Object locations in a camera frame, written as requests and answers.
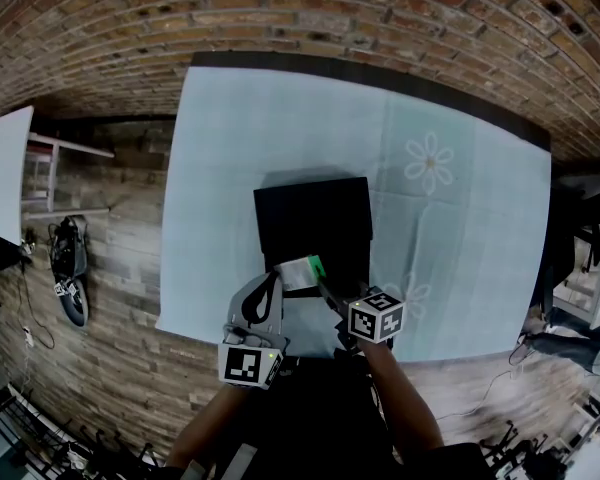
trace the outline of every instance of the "table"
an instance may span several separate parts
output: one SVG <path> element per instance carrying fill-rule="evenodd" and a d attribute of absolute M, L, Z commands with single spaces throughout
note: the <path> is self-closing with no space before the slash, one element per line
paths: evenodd
<path fill-rule="evenodd" d="M 267 69 L 187 73 L 157 327 L 220 342 L 231 296 L 264 268 L 253 190 L 349 176 L 369 184 L 371 282 L 407 300 L 396 357 L 511 350 L 540 265 L 550 153 L 429 101 Z M 288 353 L 328 355 L 334 322 L 321 299 L 286 299 Z"/>
<path fill-rule="evenodd" d="M 565 284 L 554 289 L 554 305 L 589 323 L 591 329 L 600 326 L 600 263 L 589 273 L 580 271 L 586 261 L 589 244 L 576 238 L 576 268 Z"/>
<path fill-rule="evenodd" d="M 53 196 L 55 191 L 56 167 L 60 147 L 75 149 L 85 153 L 106 156 L 114 155 L 109 151 L 73 144 L 52 137 L 31 133 L 33 107 L 25 107 L 0 117 L 0 237 L 16 245 L 21 243 L 21 219 L 63 217 L 76 214 L 106 213 L 108 208 L 72 208 L 56 210 Z M 49 152 L 34 152 L 36 158 L 45 158 L 49 164 L 47 188 L 43 197 L 28 200 L 22 197 L 23 166 L 27 155 L 27 143 L 35 141 L 49 146 Z M 23 204 L 46 204 L 42 212 L 22 212 Z"/>

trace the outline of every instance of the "jeans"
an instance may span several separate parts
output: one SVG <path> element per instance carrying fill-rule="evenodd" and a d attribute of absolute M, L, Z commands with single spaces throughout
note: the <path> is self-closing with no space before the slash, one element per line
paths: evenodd
<path fill-rule="evenodd" d="M 589 329 L 587 322 L 559 308 L 551 310 L 549 323 L 576 331 L 584 338 L 569 338 L 543 332 L 527 338 L 529 348 L 550 356 L 571 359 L 593 373 L 593 365 L 600 352 L 600 327 Z"/>

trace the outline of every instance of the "white flower print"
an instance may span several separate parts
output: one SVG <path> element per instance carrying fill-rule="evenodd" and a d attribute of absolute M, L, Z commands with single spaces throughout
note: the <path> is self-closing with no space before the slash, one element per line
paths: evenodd
<path fill-rule="evenodd" d="M 427 312 L 427 308 L 422 303 L 431 293 L 431 286 L 428 284 L 418 285 L 416 275 L 409 272 L 404 280 L 405 288 L 398 288 L 393 283 L 385 284 L 382 291 L 389 295 L 404 299 L 406 302 L 407 314 L 412 315 L 417 320 L 421 320 Z"/>
<path fill-rule="evenodd" d="M 434 132 L 427 133 L 424 139 L 424 148 L 413 140 L 407 141 L 407 152 L 416 159 L 404 169 L 408 180 L 415 180 L 422 176 L 422 189 L 430 196 L 436 190 L 436 179 L 443 185 L 453 182 L 451 171 L 444 164 L 453 160 L 453 151 L 442 148 L 438 151 L 438 137 Z"/>

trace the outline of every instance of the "white box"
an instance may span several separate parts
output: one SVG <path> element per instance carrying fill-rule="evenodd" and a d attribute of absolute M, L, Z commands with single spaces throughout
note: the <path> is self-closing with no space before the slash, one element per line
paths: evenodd
<path fill-rule="evenodd" d="M 218 345 L 218 376 L 228 384 L 269 389 L 281 363 L 277 348 Z"/>
<path fill-rule="evenodd" d="M 381 343 L 402 330 L 404 302 L 380 292 L 349 304 L 349 334 Z"/>

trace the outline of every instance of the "person's right arm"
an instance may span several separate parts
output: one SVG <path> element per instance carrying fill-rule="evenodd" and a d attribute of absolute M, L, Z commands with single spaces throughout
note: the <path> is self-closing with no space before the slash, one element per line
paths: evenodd
<path fill-rule="evenodd" d="M 444 446 L 429 406 L 404 374 L 386 343 L 358 340 L 376 385 L 393 444 L 406 462 L 414 453 Z"/>

